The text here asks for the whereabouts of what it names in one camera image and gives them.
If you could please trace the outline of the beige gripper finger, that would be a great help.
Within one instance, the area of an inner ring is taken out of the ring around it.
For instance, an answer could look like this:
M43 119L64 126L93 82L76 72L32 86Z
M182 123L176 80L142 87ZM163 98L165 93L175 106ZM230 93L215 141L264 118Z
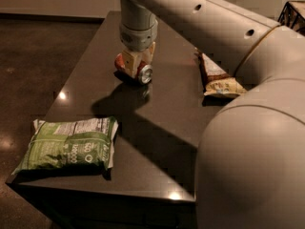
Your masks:
M139 67L142 60L142 53L124 50L122 52L122 57L125 66L125 73L128 76L135 78L137 75L137 68Z
M153 54L155 50L155 43L152 44L144 51L144 61L146 63L151 63L153 61Z

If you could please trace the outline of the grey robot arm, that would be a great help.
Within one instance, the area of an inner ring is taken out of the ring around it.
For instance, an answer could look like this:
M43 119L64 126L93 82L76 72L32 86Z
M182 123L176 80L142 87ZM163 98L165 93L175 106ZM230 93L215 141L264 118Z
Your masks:
M128 35L142 9L249 89L201 137L198 229L305 229L305 37L224 0L121 0Z

